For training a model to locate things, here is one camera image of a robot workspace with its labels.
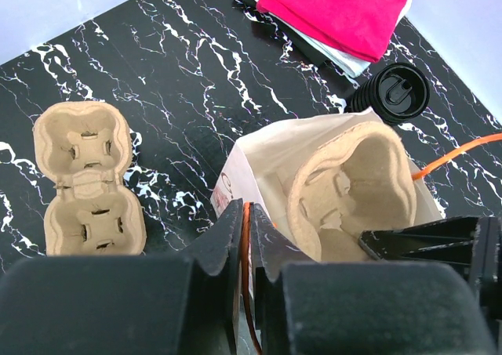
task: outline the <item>paper bag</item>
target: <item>paper bag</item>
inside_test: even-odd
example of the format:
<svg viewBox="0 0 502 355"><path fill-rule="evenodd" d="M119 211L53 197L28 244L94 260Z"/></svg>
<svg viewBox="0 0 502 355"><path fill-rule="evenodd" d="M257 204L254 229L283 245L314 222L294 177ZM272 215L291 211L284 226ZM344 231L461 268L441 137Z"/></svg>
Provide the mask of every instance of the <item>paper bag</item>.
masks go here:
<svg viewBox="0 0 502 355"><path fill-rule="evenodd" d="M220 216L231 200L261 204L277 230L295 243L286 218L288 184L298 168L322 144L364 121L381 119L371 108L354 114L325 114L278 121L239 138L216 182L211 203ZM419 169L409 161L412 172ZM417 194L415 225L442 219L423 180Z"/></svg>

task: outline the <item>marble tabletop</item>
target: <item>marble tabletop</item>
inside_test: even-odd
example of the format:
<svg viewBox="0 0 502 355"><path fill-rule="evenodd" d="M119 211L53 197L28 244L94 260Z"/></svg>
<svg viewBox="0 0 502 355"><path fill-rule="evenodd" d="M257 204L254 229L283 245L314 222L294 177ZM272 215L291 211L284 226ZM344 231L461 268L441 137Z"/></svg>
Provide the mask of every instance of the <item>marble tabletop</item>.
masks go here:
<svg viewBox="0 0 502 355"><path fill-rule="evenodd" d="M209 197L234 141L273 121L344 110L396 61L420 68L430 106L396 128L424 166L501 126L405 19L384 58L351 79L314 67L270 17L239 0L130 0L0 67L0 261L44 255L55 195L35 164L32 127L50 105L104 100L127 119L145 252L175 252L216 220ZM478 147L426 178L445 216L502 213L502 144Z"/></svg>

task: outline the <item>black ribbed container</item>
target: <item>black ribbed container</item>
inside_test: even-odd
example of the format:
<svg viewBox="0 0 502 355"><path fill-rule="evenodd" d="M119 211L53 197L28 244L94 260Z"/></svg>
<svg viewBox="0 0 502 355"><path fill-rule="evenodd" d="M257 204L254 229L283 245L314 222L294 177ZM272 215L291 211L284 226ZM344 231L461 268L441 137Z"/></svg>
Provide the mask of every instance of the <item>black ribbed container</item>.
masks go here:
<svg viewBox="0 0 502 355"><path fill-rule="evenodd" d="M421 114L431 93L424 74L409 63L393 63L359 87L350 110L371 106L386 124L398 125Z"/></svg>

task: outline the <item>pink towel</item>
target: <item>pink towel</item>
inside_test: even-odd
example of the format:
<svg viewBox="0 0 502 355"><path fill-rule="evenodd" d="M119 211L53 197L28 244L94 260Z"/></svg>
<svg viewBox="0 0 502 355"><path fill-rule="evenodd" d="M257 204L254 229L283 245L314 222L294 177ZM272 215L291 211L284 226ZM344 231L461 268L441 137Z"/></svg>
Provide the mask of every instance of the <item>pink towel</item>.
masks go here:
<svg viewBox="0 0 502 355"><path fill-rule="evenodd" d="M377 62L387 50L406 0L259 0L298 30L360 59Z"/></svg>

